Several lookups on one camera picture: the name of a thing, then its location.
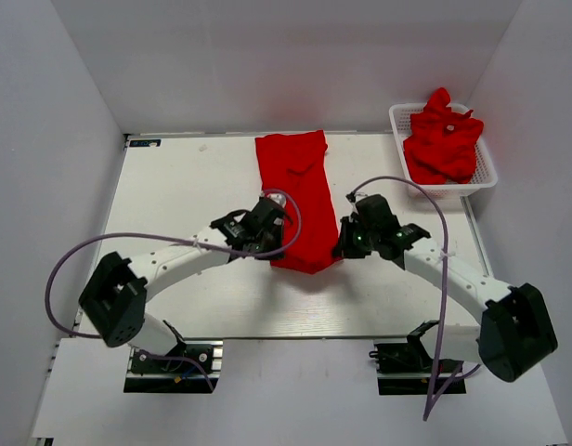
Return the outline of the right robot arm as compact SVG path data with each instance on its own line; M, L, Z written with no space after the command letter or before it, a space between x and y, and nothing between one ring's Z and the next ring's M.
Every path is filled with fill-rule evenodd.
M379 194L361 199L352 214L342 218L332 253L343 259L376 253L445 292L474 318L473 326L426 321L412 330L402 351L410 364L431 366L434 359L472 362L513 382L558 348L538 288L487 277L445 255L427 230L413 223L401 225Z

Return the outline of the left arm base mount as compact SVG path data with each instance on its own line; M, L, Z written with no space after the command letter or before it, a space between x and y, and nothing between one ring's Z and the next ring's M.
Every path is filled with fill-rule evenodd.
M127 394L212 394L219 381L222 341L188 341L172 353L179 359L154 359L131 350L124 379Z

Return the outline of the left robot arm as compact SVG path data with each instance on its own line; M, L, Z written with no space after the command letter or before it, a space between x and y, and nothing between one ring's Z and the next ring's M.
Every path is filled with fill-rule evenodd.
M240 253L272 259L282 247L287 199L282 193L261 197L250 211L233 211L210 223L188 244L172 243L142 256L103 256L82 291L79 304L109 348L128 345L147 356L185 354L180 333L149 315L146 305L165 289L223 267Z

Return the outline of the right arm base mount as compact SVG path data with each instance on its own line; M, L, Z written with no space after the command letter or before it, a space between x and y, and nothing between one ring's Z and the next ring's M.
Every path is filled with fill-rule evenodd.
M376 365L380 396L425 396L432 361L420 358L406 342L375 343L369 358Z

